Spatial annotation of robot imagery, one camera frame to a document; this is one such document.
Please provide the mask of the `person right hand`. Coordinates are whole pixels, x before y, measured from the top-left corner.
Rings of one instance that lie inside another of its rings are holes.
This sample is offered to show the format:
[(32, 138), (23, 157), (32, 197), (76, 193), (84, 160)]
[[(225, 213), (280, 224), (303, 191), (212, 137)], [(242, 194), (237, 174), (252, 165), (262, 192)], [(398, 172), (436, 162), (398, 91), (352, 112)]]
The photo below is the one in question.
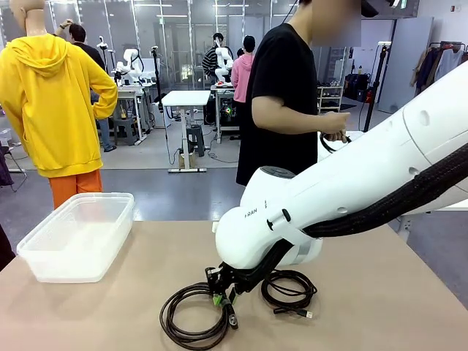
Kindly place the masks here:
[(329, 112), (321, 116), (322, 126), (320, 128), (324, 138), (328, 141), (347, 142), (347, 120), (350, 113)]

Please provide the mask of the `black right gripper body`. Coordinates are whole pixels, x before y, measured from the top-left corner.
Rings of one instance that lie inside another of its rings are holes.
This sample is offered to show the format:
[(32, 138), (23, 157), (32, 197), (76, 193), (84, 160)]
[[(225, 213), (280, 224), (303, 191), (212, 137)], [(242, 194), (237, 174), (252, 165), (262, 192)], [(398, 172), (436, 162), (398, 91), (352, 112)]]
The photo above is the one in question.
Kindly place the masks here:
[(257, 286), (257, 280), (253, 277), (252, 272), (253, 270), (237, 270), (222, 263), (217, 268), (207, 267), (205, 277), (211, 293), (213, 287), (223, 287), (226, 292), (235, 285), (241, 295), (250, 293)]

